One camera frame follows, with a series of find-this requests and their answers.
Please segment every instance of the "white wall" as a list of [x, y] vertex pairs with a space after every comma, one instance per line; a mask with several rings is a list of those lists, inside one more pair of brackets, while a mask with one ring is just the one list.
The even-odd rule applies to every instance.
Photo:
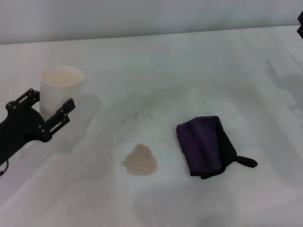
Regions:
[[298, 24], [303, 0], [1, 0], [0, 44]]

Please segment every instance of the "black object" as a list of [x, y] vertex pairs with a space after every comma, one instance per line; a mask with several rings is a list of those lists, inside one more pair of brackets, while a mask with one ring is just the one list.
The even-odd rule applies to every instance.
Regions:
[[196, 117], [176, 129], [191, 176], [206, 179], [223, 173], [236, 161], [254, 168], [255, 160], [237, 156], [218, 116]]
[[4, 170], [1, 170], [1, 171], [0, 171], [0, 176], [2, 176], [3, 174], [5, 174], [5, 172], [7, 171], [8, 168], [9, 168], [9, 161], [6, 160], [6, 167], [5, 167]]
[[32, 105], [39, 101], [40, 93], [31, 88], [5, 106], [8, 116], [0, 123], [0, 165], [29, 141], [49, 141], [54, 133], [70, 121], [67, 114], [75, 108], [72, 99], [63, 104], [46, 122], [40, 113], [32, 108]]
[[298, 20], [301, 24], [301, 26], [299, 27], [299, 29], [297, 30], [297, 32], [299, 33], [299, 35], [302, 37], [303, 39], [303, 11], [302, 13], [299, 15]]

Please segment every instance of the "cup rim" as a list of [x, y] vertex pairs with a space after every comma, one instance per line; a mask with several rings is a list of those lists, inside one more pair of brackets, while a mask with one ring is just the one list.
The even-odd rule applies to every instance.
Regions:
[[[45, 81], [45, 79], [43, 78], [43, 74], [48, 71], [48, 70], [52, 70], [52, 69], [56, 69], [56, 68], [66, 68], [66, 69], [71, 69], [71, 70], [74, 70], [76, 71], [81, 77], [82, 79], [80, 81], [76, 81], [74, 83], [71, 83], [71, 84], [66, 84], [66, 85], [54, 85], [54, 84], [51, 84], [47, 81]], [[56, 87], [56, 88], [64, 88], [64, 87], [72, 87], [72, 86], [75, 86], [76, 84], [79, 84], [79, 83], [83, 83], [83, 81], [86, 79], [86, 76], [84, 74], [84, 72], [76, 67], [73, 67], [73, 66], [69, 66], [69, 65], [55, 65], [55, 66], [52, 66], [50, 68], [47, 68], [47, 69], [44, 69], [41, 71], [41, 74], [40, 74], [40, 79], [43, 83], [47, 84], [48, 86], [51, 86], [51, 87]]]

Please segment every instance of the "wet spot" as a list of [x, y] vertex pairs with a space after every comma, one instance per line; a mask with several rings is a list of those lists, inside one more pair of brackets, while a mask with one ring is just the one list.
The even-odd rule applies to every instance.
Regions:
[[121, 166], [135, 176], [148, 176], [157, 170], [157, 162], [151, 149], [143, 144], [137, 144], [132, 153], [125, 157]]

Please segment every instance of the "purple cloth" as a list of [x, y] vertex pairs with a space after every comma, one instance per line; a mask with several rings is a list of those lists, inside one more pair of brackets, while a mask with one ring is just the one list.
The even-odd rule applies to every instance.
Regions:
[[191, 176], [222, 169], [215, 118], [196, 117], [177, 126], [177, 138]]

